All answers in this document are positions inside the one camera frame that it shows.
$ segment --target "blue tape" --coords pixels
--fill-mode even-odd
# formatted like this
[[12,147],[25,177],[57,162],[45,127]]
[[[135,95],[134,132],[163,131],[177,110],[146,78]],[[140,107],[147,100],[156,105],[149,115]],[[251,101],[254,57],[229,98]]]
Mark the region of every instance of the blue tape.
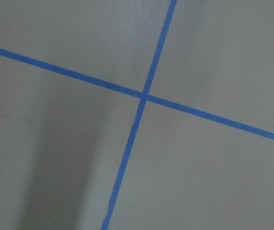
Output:
[[152,95],[148,96],[148,101],[274,140],[274,133],[268,132],[263,129],[255,128],[237,121],[233,121],[221,116],[210,114],[198,109],[194,109],[194,108],[191,108],[182,104],[178,104],[175,102],[171,102],[171,101],[168,101],[159,97],[155,97]]
[[167,11],[167,16],[165,18],[165,22],[164,22],[164,25],[162,27],[161,33],[160,33],[160,38],[159,38],[157,46],[156,46],[156,50],[155,50],[155,54],[154,54],[154,57],[153,57],[153,60],[152,60],[152,63],[151,63],[151,67],[150,67],[150,70],[148,72],[148,77],[147,77],[145,87],[144,87],[144,90],[143,90],[143,95],[142,95],[142,97],[139,101],[139,105],[138,105],[137,113],[136,113],[136,118],[135,118],[135,121],[132,125],[131,132],[130,132],[128,140],[127,140],[126,148],[125,148],[125,151],[124,151],[124,154],[123,154],[123,157],[122,157],[122,161],[121,161],[121,164],[120,164],[120,167],[119,167],[119,170],[118,170],[116,181],[114,183],[113,191],[112,191],[112,194],[111,194],[111,197],[110,197],[110,200],[109,200],[107,214],[106,214],[106,217],[105,217],[105,219],[102,223],[101,230],[107,230],[108,229],[108,225],[109,225],[109,222],[110,222],[112,214],[113,214],[114,206],[116,204],[117,197],[118,197],[120,187],[121,187],[121,183],[122,183],[122,180],[123,180],[123,177],[124,177],[124,173],[126,171],[126,166],[127,166],[127,163],[128,163],[128,159],[129,159],[129,156],[131,154],[132,147],[134,145],[135,137],[136,137],[136,134],[137,134],[137,131],[138,131],[138,128],[139,128],[139,124],[140,124],[140,120],[142,118],[144,108],[146,106],[148,93],[150,91],[150,88],[151,88],[151,85],[152,85],[152,82],[153,82],[153,79],[154,79],[155,71],[157,69],[158,61],[160,59],[161,52],[162,52],[162,49],[163,49],[163,46],[164,46],[164,43],[165,43],[165,40],[166,40],[166,36],[167,36],[168,29],[169,29],[169,26],[170,26],[170,23],[171,23],[171,19],[172,19],[172,16],[173,16],[175,5],[176,5],[176,0],[171,0],[171,2],[169,4],[168,11]]
[[78,73],[78,72],[75,72],[75,71],[72,71],[69,69],[65,69],[65,68],[62,68],[59,66],[55,66],[55,65],[43,62],[43,61],[39,61],[39,60],[30,58],[30,57],[16,54],[16,53],[7,51],[5,49],[0,49],[0,55],[20,61],[20,62],[30,64],[32,66],[46,69],[46,70],[49,70],[49,71],[52,71],[55,73],[60,73],[62,75],[65,75],[65,76],[68,76],[71,78],[75,78],[75,79],[78,79],[81,81],[85,81],[85,82],[88,82],[88,83],[91,83],[94,85],[102,86],[102,87],[110,89],[110,90],[122,92],[122,93],[125,93],[125,94],[133,96],[133,97],[141,98],[141,96],[142,96],[142,93],[139,91],[132,90],[132,89],[129,89],[129,88],[121,86],[121,85],[113,84],[108,81],[100,80],[100,79],[97,79],[97,78],[94,78],[94,77],[91,77],[91,76],[88,76],[85,74],[81,74],[81,73]]

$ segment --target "blue painter's tape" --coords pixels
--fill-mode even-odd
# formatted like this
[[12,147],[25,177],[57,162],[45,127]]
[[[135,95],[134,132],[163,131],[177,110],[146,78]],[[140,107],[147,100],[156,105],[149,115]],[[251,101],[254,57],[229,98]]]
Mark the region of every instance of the blue painter's tape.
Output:
[[198,109],[194,109],[194,108],[191,108],[191,107],[188,107],[188,106],[185,106],[182,104],[178,104],[175,102],[171,102],[171,101],[168,101],[168,100],[165,100],[165,99],[162,99],[159,97],[155,97],[152,95],[148,96],[148,101],[274,140],[274,133],[268,132],[263,129],[255,128],[255,127],[252,127],[252,126],[249,126],[249,125],[237,122],[237,121],[233,121],[233,120],[221,117],[221,116],[210,114],[210,113],[198,110]]
[[174,9],[175,9],[175,5],[176,5],[176,0],[172,0],[170,2],[170,5],[169,5],[168,11],[167,11],[167,16],[166,16],[165,22],[163,24],[163,27],[162,27],[162,30],[161,30],[161,33],[160,33],[160,38],[157,42],[154,58],[152,60],[151,67],[150,67],[150,70],[148,72],[148,78],[147,78],[145,87],[143,89],[144,93],[148,94],[150,92],[150,88],[151,88],[151,85],[152,85],[152,82],[153,82],[153,79],[154,79],[154,75],[155,75],[155,72],[156,72],[156,69],[157,69],[157,65],[158,65],[158,62],[160,60],[160,55],[161,55],[161,52],[162,52],[162,48],[164,46],[164,43],[165,43],[165,40],[166,40],[166,37],[167,37],[167,33],[168,33],[168,29],[170,27],[170,23],[171,23],[171,19],[172,19],[172,16],[173,16]]
[[161,33],[160,33],[160,38],[159,38],[159,41],[157,43],[157,47],[156,47],[155,54],[154,54],[154,57],[153,57],[153,60],[152,60],[152,64],[151,64],[150,70],[148,72],[148,77],[147,77],[145,87],[144,87],[144,90],[143,90],[143,95],[142,95],[142,97],[139,101],[139,105],[138,105],[138,109],[137,109],[137,113],[136,113],[136,118],[135,118],[135,121],[132,125],[131,132],[130,132],[128,140],[127,140],[126,148],[125,148],[125,151],[124,151],[124,154],[123,154],[123,157],[122,157],[122,161],[121,161],[121,164],[120,164],[120,167],[119,167],[119,171],[118,171],[118,174],[117,174],[117,177],[116,177],[116,181],[114,183],[114,188],[113,188],[110,200],[109,200],[107,214],[106,214],[106,217],[105,217],[105,219],[102,223],[101,230],[107,230],[108,229],[108,225],[109,225],[109,222],[110,222],[112,214],[113,214],[114,206],[116,204],[116,200],[117,200],[117,197],[118,197],[118,194],[119,194],[119,191],[120,191],[120,187],[121,187],[121,183],[122,183],[122,180],[123,180],[123,177],[124,177],[124,173],[126,171],[126,166],[127,166],[127,163],[128,163],[128,159],[129,159],[129,156],[131,154],[132,147],[134,145],[135,137],[136,137],[136,134],[137,134],[137,131],[138,131],[138,128],[139,128],[139,124],[140,124],[140,120],[142,118],[144,108],[146,106],[148,93],[150,91],[150,88],[151,88],[151,85],[152,85],[152,82],[153,82],[153,79],[154,79],[155,71],[156,71],[156,68],[157,68],[157,65],[158,65],[158,61],[159,61],[160,56],[161,56],[162,48],[163,48],[164,42],[166,40],[166,36],[167,36],[168,29],[169,29],[169,26],[170,26],[170,23],[171,23],[171,19],[172,19],[172,16],[173,16],[175,5],[176,5],[176,0],[171,0],[171,2],[169,4],[168,11],[167,11],[166,19],[165,19],[165,22],[163,24],[163,27],[162,27],[162,30],[161,30]]
[[100,80],[100,79],[97,79],[97,78],[94,78],[94,77],[91,77],[91,76],[88,76],[88,75],[85,75],[85,74],[81,74],[81,73],[78,73],[78,72],[75,72],[75,71],[72,71],[72,70],[69,70],[69,69],[65,69],[65,68],[62,68],[62,67],[59,67],[59,66],[55,66],[55,65],[43,62],[43,61],[39,61],[39,60],[30,58],[30,57],[26,57],[26,56],[23,56],[23,55],[20,55],[20,54],[16,54],[16,53],[13,53],[11,51],[7,51],[5,49],[0,48],[0,55],[4,56],[4,57],[7,57],[7,58],[17,60],[17,61],[20,61],[20,62],[30,64],[30,65],[33,65],[33,66],[36,66],[36,67],[40,67],[42,69],[46,69],[46,70],[49,70],[49,71],[52,71],[52,72],[55,72],[55,73],[59,73],[59,74],[62,74],[62,75],[65,75],[65,76],[68,76],[68,77],[71,77],[71,78],[75,78],[75,79],[78,79],[78,80],[81,80],[81,81],[85,81],[85,82],[88,82],[88,83],[91,83],[91,84],[94,84],[94,85],[102,86],[102,87],[110,89],[110,90],[114,90],[114,91],[117,91],[117,92],[122,92],[122,93],[125,93],[127,95],[131,95],[133,97],[141,98],[141,96],[142,96],[142,93],[139,92],[139,91],[132,90],[132,89],[129,89],[129,88],[121,86],[121,85],[113,84],[113,83],[110,83],[108,81]]

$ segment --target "blue line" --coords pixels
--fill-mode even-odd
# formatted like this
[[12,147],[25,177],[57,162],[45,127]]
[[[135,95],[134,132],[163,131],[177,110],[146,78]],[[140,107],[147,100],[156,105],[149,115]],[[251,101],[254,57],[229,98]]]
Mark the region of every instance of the blue line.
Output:
[[16,54],[11,51],[7,51],[5,49],[0,48],[0,55],[20,61],[20,62],[30,64],[33,66],[37,66],[39,68],[46,69],[46,70],[49,70],[49,71],[52,71],[55,73],[60,73],[62,75],[65,75],[65,76],[68,76],[71,78],[75,78],[75,79],[78,79],[81,81],[85,81],[85,82],[88,82],[88,83],[91,83],[94,85],[102,86],[102,87],[110,89],[110,90],[122,92],[122,93],[125,93],[125,94],[133,96],[133,97],[141,98],[141,96],[142,96],[142,93],[139,91],[132,90],[132,89],[129,89],[129,88],[121,86],[121,85],[113,84],[108,81],[100,80],[100,79],[97,79],[97,78],[94,78],[94,77],[91,77],[91,76],[88,76],[85,74],[81,74],[81,73],[78,73],[78,72],[75,72],[75,71],[72,71],[69,69],[65,69],[65,68],[62,68],[59,66],[55,66],[55,65],[43,62],[43,61],[39,61],[39,60],[30,58],[30,57]]
[[171,23],[171,19],[172,19],[172,16],[173,16],[175,5],[176,5],[176,0],[171,0],[169,8],[168,8],[167,16],[166,16],[166,19],[165,19],[165,22],[164,22],[164,25],[162,26],[162,30],[161,30],[161,33],[160,33],[160,38],[157,42],[154,58],[152,60],[151,67],[150,67],[150,70],[148,72],[148,78],[147,78],[145,87],[143,89],[144,93],[148,94],[150,92],[150,88],[151,88],[151,85],[152,85],[152,82],[153,82],[153,79],[154,79],[154,75],[155,75],[155,72],[156,72],[156,69],[157,69],[157,66],[158,66],[158,62],[160,60],[160,55],[161,55],[161,52],[162,52],[162,48],[164,46],[164,43],[165,43],[165,40],[166,40],[166,37],[167,37],[167,33],[168,33],[168,29],[169,29],[169,26],[170,26],[170,23]]
[[163,49],[163,46],[164,46],[164,42],[166,40],[166,36],[167,36],[168,29],[169,29],[169,26],[170,26],[170,23],[171,23],[171,19],[172,19],[172,16],[173,16],[175,5],[176,5],[176,0],[171,0],[171,2],[169,4],[168,11],[167,11],[165,22],[164,22],[164,25],[163,25],[162,30],[161,30],[160,38],[159,38],[158,43],[157,43],[157,47],[156,47],[156,51],[155,51],[155,54],[154,54],[154,57],[153,57],[153,60],[152,60],[152,64],[151,64],[150,70],[148,72],[148,77],[147,77],[145,87],[144,87],[144,90],[143,90],[143,95],[142,95],[142,97],[140,98],[140,101],[139,101],[138,109],[137,109],[137,112],[136,112],[136,118],[135,118],[135,121],[132,125],[131,132],[128,136],[128,140],[127,140],[127,143],[126,143],[126,148],[125,148],[125,151],[124,151],[124,154],[123,154],[123,157],[122,157],[122,161],[121,161],[121,164],[120,164],[120,167],[119,167],[119,171],[118,171],[118,174],[117,174],[117,177],[116,177],[116,181],[114,183],[113,191],[112,191],[112,194],[111,194],[111,197],[110,197],[110,200],[109,200],[109,204],[108,204],[107,214],[106,214],[106,217],[105,217],[105,219],[102,223],[101,230],[107,230],[108,229],[108,225],[109,225],[110,220],[112,218],[114,206],[116,204],[117,197],[118,197],[120,187],[121,187],[121,183],[122,183],[122,180],[123,180],[123,177],[124,177],[124,173],[126,171],[126,166],[127,166],[127,163],[128,163],[128,159],[129,159],[129,156],[131,154],[131,151],[132,151],[132,148],[133,148],[133,145],[134,145],[135,137],[136,137],[136,134],[137,134],[137,131],[138,131],[138,128],[139,128],[139,124],[140,124],[140,120],[142,118],[142,114],[143,114],[144,108],[146,106],[148,93],[150,91],[150,88],[151,88],[151,85],[152,85],[152,82],[153,82],[153,79],[154,79],[155,71],[156,71],[156,68],[157,68],[157,65],[158,65],[158,61],[160,59],[161,52],[162,52],[162,49]]
[[255,128],[237,121],[233,121],[221,116],[210,114],[198,109],[194,109],[194,108],[191,108],[182,104],[178,104],[175,102],[171,102],[171,101],[168,101],[159,97],[155,97],[152,95],[148,96],[148,101],[274,140],[274,133],[268,132],[263,129]]

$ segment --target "tape strip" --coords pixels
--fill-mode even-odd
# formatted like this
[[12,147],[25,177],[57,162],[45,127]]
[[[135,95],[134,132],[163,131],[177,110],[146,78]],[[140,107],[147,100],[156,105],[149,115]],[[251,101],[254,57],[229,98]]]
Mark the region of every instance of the tape strip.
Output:
[[148,93],[150,91],[150,88],[151,88],[151,85],[152,85],[152,82],[153,82],[153,79],[154,79],[155,71],[156,71],[156,68],[157,68],[157,65],[158,65],[158,61],[160,59],[161,52],[162,52],[162,49],[163,49],[163,46],[164,46],[164,42],[166,40],[166,36],[167,36],[168,29],[169,29],[169,26],[170,26],[170,23],[171,23],[171,19],[172,19],[172,16],[173,16],[175,5],[176,5],[176,0],[171,0],[171,2],[169,4],[168,11],[167,11],[167,16],[165,18],[165,22],[163,24],[163,27],[162,27],[162,30],[161,30],[161,33],[160,33],[160,38],[159,38],[157,46],[156,46],[156,50],[155,50],[155,54],[154,54],[154,57],[153,57],[153,60],[152,60],[152,63],[151,63],[151,67],[150,67],[150,70],[148,72],[148,77],[147,77],[145,87],[144,87],[144,90],[143,90],[143,96],[141,97],[141,99],[139,101],[139,105],[138,105],[138,109],[137,109],[137,113],[136,113],[136,118],[135,118],[135,121],[132,125],[131,132],[130,132],[128,140],[127,140],[126,148],[125,148],[125,151],[124,151],[124,154],[123,154],[123,157],[122,157],[122,161],[121,161],[121,164],[120,164],[120,167],[119,167],[119,171],[118,171],[118,174],[117,174],[117,177],[116,177],[116,181],[114,183],[114,188],[113,188],[110,200],[109,200],[107,214],[106,214],[106,217],[105,217],[105,219],[102,223],[101,230],[107,230],[108,229],[108,225],[109,225],[109,222],[110,222],[112,214],[113,214],[114,206],[115,206],[116,201],[117,201],[117,197],[118,197],[118,194],[119,194],[119,191],[120,191],[123,176],[124,176],[124,173],[126,171],[126,166],[127,166],[127,163],[128,163],[128,159],[129,159],[129,156],[131,154],[132,147],[134,145],[135,137],[136,137],[136,134],[137,134],[137,131],[138,131],[138,128],[139,128],[139,124],[140,124],[140,120],[142,118],[144,108],[146,106]]
[[94,85],[102,86],[102,87],[110,89],[110,90],[122,92],[122,93],[125,93],[125,94],[133,96],[133,97],[141,98],[141,96],[142,96],[142,93],[139,91],[132,90],[132,89],[129,89],[129,88],[121,86],[121,85],[113,84],[108,81],[100,80],[98,78],[94,78],[94,77],[91,77],[91,76],[88,76],[88,75],[85,75],[82,73],[78,73],[78,72],[75,72],[75,71],[72,71],[69,69],[65,69],[65,68],[62,68],[59,66],[55,66],[55,65],[43,62],[43,61],[39,61],[39,60],[30,58],[30,57],[16,54],[11,51],[7,51],[5,49],[0,48],[0,55],[20,61],[20,62],[30,64],[32,66],[36,66],[36,67],[46,69],[46,70],[49,70],[49,71],[52,71],[55,73],[59,73],[59,74],[62,74],[62,75],[65,75],[65,76],[68,76],[71,78],[85,81],[85,82],[88,82],[88,83],[91,83]]
[[233,121],[221,116],[210,114],[198,109],[194,109],[186,105],[171,102],[171,101],[168,101],[159,97],[155,97],[152,95],[148,96],[148,101],[274,140],[274,133],[268,132],[263,129],[255,128],[237,121]]

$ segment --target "gray floor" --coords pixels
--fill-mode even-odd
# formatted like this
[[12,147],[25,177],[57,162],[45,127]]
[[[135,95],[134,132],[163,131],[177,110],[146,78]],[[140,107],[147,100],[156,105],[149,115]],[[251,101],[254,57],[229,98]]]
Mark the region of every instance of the gray floor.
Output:
[[[168,0],[1,1],[0,48],[137,91]],[[178,0],[151,95],[274,133],[274,1]],[[0,56],[0,230],[98,230],[139,99]],[[274,230],[274,140],[147,102],[110,230]]]

